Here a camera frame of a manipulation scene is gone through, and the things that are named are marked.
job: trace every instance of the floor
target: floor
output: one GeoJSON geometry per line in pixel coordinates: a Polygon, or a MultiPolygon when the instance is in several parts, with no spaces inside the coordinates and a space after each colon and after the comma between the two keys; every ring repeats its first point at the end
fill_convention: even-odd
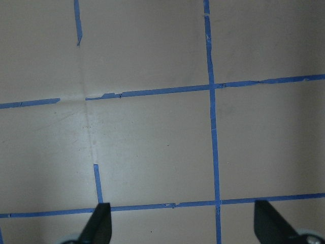
{"type": "Polygon", "coordinates": [[[324,10],[2,1],[0,244],[80,233],[98,202],[114,244],[257,244],[261,198],[325,234],[324,10]]]}

